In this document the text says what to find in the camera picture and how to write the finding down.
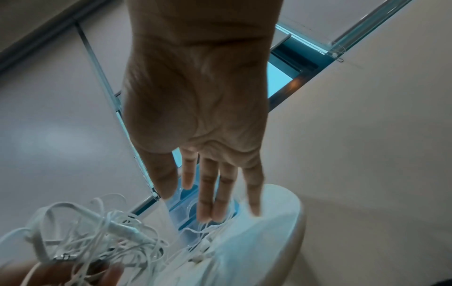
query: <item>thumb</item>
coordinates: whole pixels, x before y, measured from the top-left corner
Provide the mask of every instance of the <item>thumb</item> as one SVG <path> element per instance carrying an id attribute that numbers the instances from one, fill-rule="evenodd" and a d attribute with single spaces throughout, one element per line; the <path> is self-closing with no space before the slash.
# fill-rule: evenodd
<path id="1" fill-rule="evenodd" d="M 113 264 L 102 276 L 98 286 L 116 286 L 124 273 L 124 266 L 121 263 Z"/>

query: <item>hand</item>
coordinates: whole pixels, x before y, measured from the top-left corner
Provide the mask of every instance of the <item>hand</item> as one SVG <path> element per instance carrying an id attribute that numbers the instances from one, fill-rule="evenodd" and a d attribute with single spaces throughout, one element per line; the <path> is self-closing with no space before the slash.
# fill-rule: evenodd
<path id="1" fill-rule="evenodd" d="M 9 264 L 0 268 L 0 286 L 20 286 L 25 276 L 30 272 L 33 262 L 26 262 L 20 264 Z M 49 265 L 41 265 L 33 273 L 27 286 L 44 286 L 53 284 L 63 284 L 71 279 L 73 263 L 72 262 L 58 262 Z M 124 268 L 120 264 L 113 264 L 110 268 L 108 265 L 102 269 L 92 270 L 93 274 L 106 270 L 101 277 L 97 286 L 116 286 L 121 278 Z"/>
<path id="2" fill-rule="evenodd" d="M 123 118 L 160 195 L 182 187 L 200 155 L 198 220 L 221 221 L 242 168 L 260 213 L 260 148 L 268 113 L 266 65 L 281 0 L 129 0 L 133 47 Z M 214 185 L 220 174 L 213 202 Z"/>

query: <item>skin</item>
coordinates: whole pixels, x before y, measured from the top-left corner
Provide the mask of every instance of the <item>skin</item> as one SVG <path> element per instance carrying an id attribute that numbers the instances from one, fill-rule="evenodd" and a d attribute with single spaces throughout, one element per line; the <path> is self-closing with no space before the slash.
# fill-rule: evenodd
<path id="1" fill-rule="evenodd" d="M 9 264 L 0 268 L 0 286 L 20 286 L 27 273 L 36 264 L 36 261 L 18 264 Z M 60 262 L 49 265 L 41 265 L 33 273 L 27 286 L 59 285 L 71 279 L 73 263 Z M 93 271 L 98 273 L 106 270 L 105 274 L 96 284 L 97 286 L 116 286 L 124 272 L 121 264 L 113 264 L 111 267 L 105 265 Z"/>
<path id="2" fill-rule="evenodd" d="M 127 1 L 133 46 L 124 79 L 124 123 L 163 198 L 178 184 L 171 151 L 180 148 L 185 189 L 193 185 L 200 156 L 200 221 L 224 218 L 238 168 L 250 209 L 260 214 L 266 64 L 281 4 Z"/>

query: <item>earphone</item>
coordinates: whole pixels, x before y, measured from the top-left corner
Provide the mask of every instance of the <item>earphone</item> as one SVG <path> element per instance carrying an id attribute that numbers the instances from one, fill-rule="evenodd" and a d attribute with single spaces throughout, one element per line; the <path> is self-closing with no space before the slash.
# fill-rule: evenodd
<path id="1" fill-rule="evenodd" d="M 25 240 L 33 246 L 39 262 L 30 270 L 21 286 L 27 286 L 33 273 L 41 264 L 55 260 L 74 261 L 71 280 L 65 283 L 65 286 L 71 286 L 74 283 L 85 285 L 99 279 L 105 271 L 88 274 L 90 264 L 97 260 L 109 263 L 121 262 L 125 268 L 132 268 L 132 274 L 125 286 L 129 286 L 145 272 L 148 274 L 147 284 L 153 285 L 158 275 L 170 273 L 193 258 L 200 259 L 200 253 L 204 255 L 212 239 L 234 216 L 234 204 L 231 201 L 227 218 L 222 224 L 203 224 L 199 231 L 183 229 L 176 240 L 169 244 L 160 238 L 156 229 L 141 223 L 135 215 L 121 211 L 106 212 L 101 198 L 95 198 L 92 202 L 99 209 L 98 212 L 68 202 L 40 208 L 30 218 L 25 228 L 15 229 L 0 238 L 0 245 L 2 245 L 6 240 L 25 234 Z M 56 209 L 68 209 L 77 215 L 64 236 L 61 236 L 60 226 L 57 223 L 54 212 Z M 45 221 L 50 224 L 51 239 L 43 238 Z M 82 224 L 89 224 L 89 231 L 81 233 Z M 198 234 L 198 238 L 171 257 L 167 257 L 166 249 L 173 246 L 185 231 Z"/>

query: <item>human hand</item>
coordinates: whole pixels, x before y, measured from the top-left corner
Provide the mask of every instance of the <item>human hand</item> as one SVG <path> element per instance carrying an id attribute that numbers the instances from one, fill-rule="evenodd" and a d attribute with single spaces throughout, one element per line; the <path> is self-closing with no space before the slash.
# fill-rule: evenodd
<path id="1" fill-rule="evenodd" d="M 237 168 L 260 214 L 266 65 L 282 0 L 129 0 L 132 53 L 124 123 L 162 198 L 190 189 L 200 155 L 198 220 L 221 221 Z M 215 202 L 214 186 L 220 180 Z"/>
<path id="2" fill-rule="evenodd" d="M 19 264 L 8 264 L 0 268 L 0 286 L 20 286 L 28 272 L 36 265 L 36 261 Z M 63 284 L 71 279 L 72 262 L 58 262 L 40 265 L 31 276 L 27 286 L 44 286 Z M 113 264 L 110 268 L 103 264 L 98 269 L 91 269 L 92 274 L 106 270 L 97 286 L 116 286 L 124 268 L 121 264 Z"/>

